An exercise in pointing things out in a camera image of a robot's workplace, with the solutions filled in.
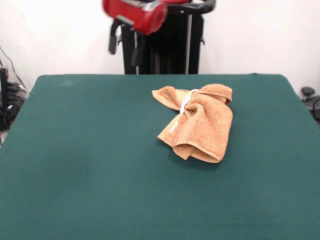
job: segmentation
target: orange towel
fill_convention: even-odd
[[[210,84],[197,90],[166,86],[152,91],[163,105],[180,111],[159,134],[158,138],[187,160],[219,163],[227,149],[233,113],[227,106],[232,89],[222,84]]]

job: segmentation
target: white string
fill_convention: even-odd
[[[180,107],[180,112],[179,114],[182,116],[184,113],[185,113],[185,106],[190,102],[191,100],[191,97],[192,97],[192,94],[195,92],[195,91],[198,91],[198,89],[193,89],[191,90],[190,92],[188,92],[184,98],[183,98],[183,101],[182,101],[182,104],[181,104],[181,107]],[[169,133],[173,132],[176,127],[178,126],[179,124],[179,120],[177,120],[174,125],[171,127]]]

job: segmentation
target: cable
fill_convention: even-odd
[[[10,61],[11,63],[11,68],[16,76],[16,78],[19,80],[19,82],[21,83],[21,85],[25,88],[26,88],[26,85],[22,82],[21,78],[18,76],[17,72],[16,72],[16,69],[15,69],[15,66],[14,66],[14,62],[11,60],[11,58],[6,54],[6,52],[3,50],[3,48],[1,47],[0,45],[0,51],[3,53],[3,55]]]

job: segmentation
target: green tablecloth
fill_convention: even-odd
[[[220,164],[151,90],[233,88]],[[0,150],[1,240],[319,240],[320,131],[279,75],[42,76]]]

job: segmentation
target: white wall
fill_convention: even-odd
[[[124,72],[121,47],[107,52],[101,0],[0,0],[0,8],[0,44],[29,88],[43,74]],[[319,12],[319,0],[217,0],[205,16],[200,73],[280,73],[297,92],[320,91]]]

